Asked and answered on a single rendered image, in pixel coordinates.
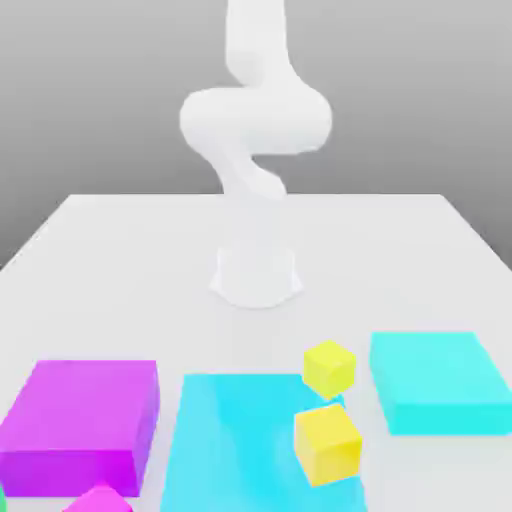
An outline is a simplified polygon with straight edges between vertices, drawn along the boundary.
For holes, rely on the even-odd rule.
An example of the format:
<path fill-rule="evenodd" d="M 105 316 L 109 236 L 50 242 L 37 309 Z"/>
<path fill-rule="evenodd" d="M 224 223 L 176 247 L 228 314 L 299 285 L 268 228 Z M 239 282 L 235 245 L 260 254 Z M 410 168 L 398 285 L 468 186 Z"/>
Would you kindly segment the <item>small pink cube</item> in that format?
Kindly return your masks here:
<path fill-rule="evenodd" d="M 112 487 L 97 485 L 77 497 L 61 512 L 133 512 L 133 509 Z"/>

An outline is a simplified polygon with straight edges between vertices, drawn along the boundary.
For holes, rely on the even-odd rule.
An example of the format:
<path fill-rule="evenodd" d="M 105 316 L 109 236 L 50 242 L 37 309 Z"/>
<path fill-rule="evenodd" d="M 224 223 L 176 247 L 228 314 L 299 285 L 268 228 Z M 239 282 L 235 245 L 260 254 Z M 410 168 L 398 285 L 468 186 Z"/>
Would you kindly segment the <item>large magenta box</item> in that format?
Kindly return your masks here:
<path fill-rule="evenodd" d="M 153 360 L 42 360 L 0 423 L 9 497 L 141 493 L 160 409 Z"/>

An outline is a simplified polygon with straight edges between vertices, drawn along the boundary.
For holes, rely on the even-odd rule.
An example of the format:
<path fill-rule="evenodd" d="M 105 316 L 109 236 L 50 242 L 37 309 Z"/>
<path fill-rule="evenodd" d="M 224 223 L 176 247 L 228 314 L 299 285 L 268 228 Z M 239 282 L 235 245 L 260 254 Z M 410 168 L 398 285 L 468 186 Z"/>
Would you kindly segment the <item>large sky blue box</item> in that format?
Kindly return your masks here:
<path fill-rule="evenodd" d="M 359 477 L 309 484 L 294 417 L 324 406 L 298 374 L 187 374 L 159 512 L 367 512 Z"/>

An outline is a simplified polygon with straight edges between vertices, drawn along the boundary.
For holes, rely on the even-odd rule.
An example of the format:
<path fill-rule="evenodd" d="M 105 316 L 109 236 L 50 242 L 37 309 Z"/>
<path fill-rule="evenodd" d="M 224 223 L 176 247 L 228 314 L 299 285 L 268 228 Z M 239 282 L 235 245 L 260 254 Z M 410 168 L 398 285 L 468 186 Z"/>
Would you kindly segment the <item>large turquoise box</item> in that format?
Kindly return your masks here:
<path fill-rule="evenodd" d="M 471 332 L 376 332 L 369 366 L 393 435 L 512 434 L 512 389 Z"/>

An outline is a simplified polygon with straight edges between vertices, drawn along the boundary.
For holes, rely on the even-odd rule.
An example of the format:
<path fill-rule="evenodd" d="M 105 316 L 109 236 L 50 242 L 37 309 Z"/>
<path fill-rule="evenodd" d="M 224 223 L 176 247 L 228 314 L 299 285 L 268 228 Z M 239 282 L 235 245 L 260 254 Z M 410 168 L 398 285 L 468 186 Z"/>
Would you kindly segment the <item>small lime yellow cube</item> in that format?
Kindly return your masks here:
<path fill-rule="evenodd" d="M 303 381 L 325 400 L 331 400 L 355 382 L 355 355 L 332 340 L 304 353 Z"/>

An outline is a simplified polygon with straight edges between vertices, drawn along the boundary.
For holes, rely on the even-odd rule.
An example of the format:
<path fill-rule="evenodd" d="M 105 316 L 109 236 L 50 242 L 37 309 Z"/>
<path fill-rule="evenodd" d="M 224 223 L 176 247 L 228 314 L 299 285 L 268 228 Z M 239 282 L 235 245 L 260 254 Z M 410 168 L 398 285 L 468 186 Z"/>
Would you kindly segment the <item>small golden yellow cube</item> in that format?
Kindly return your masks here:
<path fill-rule="evenodd" d="M 294 417 L 294 451 L 309 484 L 323 486 L 359 473 L 362 436 L 340 403 Z"/>

